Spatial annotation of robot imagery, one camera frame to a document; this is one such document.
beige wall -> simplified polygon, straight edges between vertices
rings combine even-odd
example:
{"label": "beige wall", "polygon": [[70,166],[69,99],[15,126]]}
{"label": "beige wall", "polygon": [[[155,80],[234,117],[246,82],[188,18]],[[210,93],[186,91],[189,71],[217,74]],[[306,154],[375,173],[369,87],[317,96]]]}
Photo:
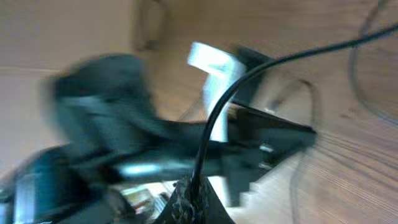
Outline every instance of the beige wall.
{"label": "beige wall", "polygon": [[42,80],[72,62],[130,52],[134,0],[0,1],[0,176],[62,142]]}

wood grain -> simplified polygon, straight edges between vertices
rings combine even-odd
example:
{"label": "wood grain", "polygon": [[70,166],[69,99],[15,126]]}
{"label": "wood grain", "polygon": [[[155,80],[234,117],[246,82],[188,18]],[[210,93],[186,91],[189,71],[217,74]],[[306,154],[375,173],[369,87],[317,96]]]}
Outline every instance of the wood grain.
{"label": "wood grain", "polygon": [[[223,50],[241,44],[280,57],[356,37],[377,2],[175,0],[170,4],[166,31],[160,50],[150,56],[148,74],[160,115],[178,119],[200,96],[206,78],[187,65],[194,40]],[[387,13],[386,19],[396,21],[398,15]],[[387,43],[388,49],[397,47],[396,40]],[[361,70],[368,71],[362,84],[372,100],[385,101],[397,111],[398,75],[383,80],[375,69],[393,72],[395,62],[377,60],[375,55],[362,61],[367,66]],[[320,137],[305,156],[296,155],[252,184],[243,195],[244,207],[229,209],[237,223],[398,223],[398,128],[358,103],[348,83],[348,56],[349,50],[343,50],[271,70],[254,106],[263,110],[289,80],[305,78],[320,91]],[[308,123],[307,98],[308,93],[298,93],[279,115]]]}

black wire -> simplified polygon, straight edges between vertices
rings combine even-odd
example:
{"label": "black wire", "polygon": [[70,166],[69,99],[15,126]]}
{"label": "black wire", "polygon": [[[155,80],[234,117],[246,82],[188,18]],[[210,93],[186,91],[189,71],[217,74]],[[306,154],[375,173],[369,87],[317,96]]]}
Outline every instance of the black wire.
{"label": "black wire", "polygon": [[301,58],[307,58],[311,57],[314,55],[320,55],[320,54],[325,54],[328,52],[334,52],[336,50],[341,50],[345,49],[348,47],[353,47],[359,44],[364,44],[366,42],[370,42],[372,40],[376,40],[381,38],[382,36],[385,36],[387,34],[391,34],[392,32],[395,32],[398,30],[398,23],[395,23],[394,25],[381,29],[378,32],[362,36],[361,38],[354,39],[354,40],[347,40],[344,42],[340,42],[337,44],[332,44],[328,45],[326,47],[319,47],[311,50],[306,50],[304,52],[299,52],[296,54],[288,55],[285,57],[281,57],[277,60],[263,63],[256,68],[248,71],[243,77],[241,77],[239,80],[234,82],[221,96],[221,98],[218,100],[217,104],[215,105],[213,111],[210,114],[210,117],[206,123],[205,130],[203,132],[202,138],[201,138],[201,144],[200,148],[197,154],[196,158],[196,163],[195,167],[193,170],[192,178],[191,178],[191,196],[192,200],[195,200],[197,195],[198,195],[198,190],[200,186],[200,173],[203,168],[203,162],[205,160],[205,155],[206,155],[206,150],[209,144],[210,140],[210,135],[211,131],[214,127],[215,121],[217,120],[218,115],[220,114],[221,110],[223,109],[224,105],[227,104],[229,99],[235,94],[235,92],[238,90],[238,88],[242,85],[248,82],[249,80],[252,80],[256,76],[260,75],[264,70],[271,68],[276,65],[280,65],[283,63],[291,62],[294,60],[298,60]]}
{"label": "black wire", "polygon": [[[377,13],[387,4],[388,0],[380,0],[378,5],[372,10],[366,19],[364,25],[360,29],[359,36],[364,35],[370,28],[372,21],[377,16]],[[398,125],[398,119],[391,118],[385,111],[379,110],[374,107],[366,98],[364,91],[359,87],[357,78],[357,63],[358,63],[359,47],[354,46],[349,55],[349,65],[348,65],[348,79],[351,88],[353,89],[355,97],[361,103],[361,105],[370,111],[372,114],[376,115],[387,122]]]}

black plastic object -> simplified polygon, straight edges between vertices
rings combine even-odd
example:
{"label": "black plastic object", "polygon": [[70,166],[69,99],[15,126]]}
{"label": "black plastic object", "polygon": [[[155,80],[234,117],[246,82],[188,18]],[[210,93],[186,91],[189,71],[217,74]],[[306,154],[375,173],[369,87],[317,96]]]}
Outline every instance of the black plastic object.
{"label": "black plastic object", "polygon": [[[247,71],[250,71],[251,69],[257,67],[262,63],[274,60],[264,54],[254,51],[253,49],[249,49],[243,46],[237,46],[234,51],[236,59],[238,59],[242,64],[246,66]],[[250,82],[244,84],[236,92],[231,101],[238,105],[249,107],[258,91],[259,85],[261,84],[263,77],[263,75],[259,75],[258,77],[250,80]]]}
{"label": "black plastic object", "polygon": [[[195,163],[195,149],[175,142],[163,142],[155,149],[115,159],[100,165],[98,169],[109,184],[178,180],[191,173]],[[227,155],[228,149],[218,142],[213,142],[210,149],[203,172],[209,176],[223,175],[220,155]]]}
{"label": "black plastic object", "polygon": [[292,123],[252,108],[236,111],[240,141],[235,153],[222,157],[230,206],[240,204],[240,193],[291,155],[312,146],[317,133],[309,126]]}
{"label": "black plastic object", "polygon": [[139,152],[149,134],[171,138],[150,103],[138,58],[109,55],[76,67],[53,84],[57,121],[74,142],[71,159]]}
{"label": "black plastic object", "polygon": [[199,195],[195,201],[190,200],[189,178],[182,178],[154,223],[233,224],[234,221],[226,213],[208,179],[202,176]]}
{"label": "black plastic object", "polygon": [[17,171],[12,200],[13,223],[143,222],[119,192],[85,182],[60,148],[41,152]]}

